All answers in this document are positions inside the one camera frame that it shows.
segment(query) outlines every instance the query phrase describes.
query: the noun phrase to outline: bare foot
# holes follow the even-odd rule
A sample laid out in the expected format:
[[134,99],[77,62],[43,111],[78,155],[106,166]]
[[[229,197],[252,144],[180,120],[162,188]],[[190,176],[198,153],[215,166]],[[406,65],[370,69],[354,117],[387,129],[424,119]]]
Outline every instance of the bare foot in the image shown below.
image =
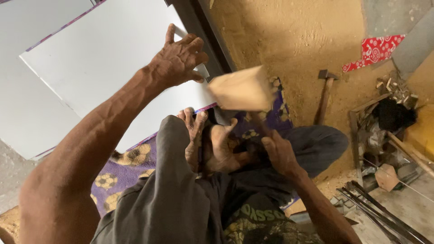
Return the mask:
[[210,138],[213,155],[204,166],[207,174],[217,171],[231,173],[246,164],[246,160],[240,160],[246,158],[246,155],[244,153],[241,153],[242,155],[233,154],[232,148],[229,148],[228,144],[228,136],[237,122],[237,119],[233,118],[229,126],[214,125],[211,128]]
[[185,149],[185,158],[190,165],[191,170],[197,173],[198,164],[198,152],[201,144],[202,130],[204,129],[205,121],[208,118],[208,112],[202,111],[197,113],[196,119],[193,118],[194,110],[192,108],[186,108],[179,111],[178,117],[182,119],[190,134],[190,144]]

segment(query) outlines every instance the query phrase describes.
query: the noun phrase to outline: red cloth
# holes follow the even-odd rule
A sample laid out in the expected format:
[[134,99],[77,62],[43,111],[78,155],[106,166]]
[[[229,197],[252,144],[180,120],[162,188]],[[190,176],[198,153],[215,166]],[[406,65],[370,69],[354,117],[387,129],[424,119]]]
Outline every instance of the red cloth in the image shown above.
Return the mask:
[[406,35],[367,38],[362,41],[362,59],[342,66],[344,72],[352,71],[390,58]]

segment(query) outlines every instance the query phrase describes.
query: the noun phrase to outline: dark pants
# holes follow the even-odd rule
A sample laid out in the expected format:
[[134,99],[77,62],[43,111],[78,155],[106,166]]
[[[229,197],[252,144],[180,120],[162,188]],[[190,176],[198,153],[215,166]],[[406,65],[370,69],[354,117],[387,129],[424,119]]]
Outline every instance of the dark pants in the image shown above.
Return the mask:
[[[279,131],[279,134],[291,142],[298,164],[310,178],[326,170],[348,146],[347,137],[329,126],[298,127]],[[197,181],[203,188],[210,187],[209,191],[217,192],[224,229],[233,209],[239,208],[253,194],[267,195],[277,207],[288,204],[294,196],[290,180],[277,173],[269,161],[256,168],[245,168],[229,175],[215,173],[209,179]]]
[[[310,177],[344,152],[346,137],[327,126],[281,131]],[[261,168],[214,173],[195,179],[185,159],[190,142],[184,122],[168,116],[157,135],[157,168],[118,198],[116,210],[101,219],[92,243],[222,243],[231,215],[250,196],[268,196],[278,207],[291,200],[289,180],[269,162]]]

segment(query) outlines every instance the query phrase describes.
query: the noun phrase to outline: hand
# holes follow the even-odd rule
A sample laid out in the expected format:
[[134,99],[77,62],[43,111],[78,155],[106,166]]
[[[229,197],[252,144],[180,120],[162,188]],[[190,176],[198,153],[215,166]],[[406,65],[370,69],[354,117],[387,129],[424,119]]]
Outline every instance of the hand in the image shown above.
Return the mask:
[[201,63],[208,62],[208,55],[201,52],[204,41],[194,34],[188,34],[182,40],[174,42],[174,35],[175,25],[170,24],[163,49],[145,67],[155,75],[158,81],[155,85],[161,91],[188,80],[198,83],[204,81],[202,75],[193,70]]
[[296,177],[306,172],[297,163],[291,143],[283,139],[276,130],[272,131],[272,137],[262,138],[265,150],[268,152],[274,169],[285,176]]

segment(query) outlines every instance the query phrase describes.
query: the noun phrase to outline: white sheet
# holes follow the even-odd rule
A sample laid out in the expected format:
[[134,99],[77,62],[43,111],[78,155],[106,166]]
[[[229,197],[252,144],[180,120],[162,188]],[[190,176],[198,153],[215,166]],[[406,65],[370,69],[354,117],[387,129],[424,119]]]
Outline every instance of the white sheet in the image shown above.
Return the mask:
[[25,159],[56,146],[80,117],[18,56],[91,7],[89,0],[0,4],[0,138]]
[[[20,57],[84,117],[151,61],[170,23],[185,32],[174,7],[163,0],[107,0]],[[116,149],[122,153],[157,132],[167,115],[213,103],[205,86],[189,81],[163,92],[134,120]]]

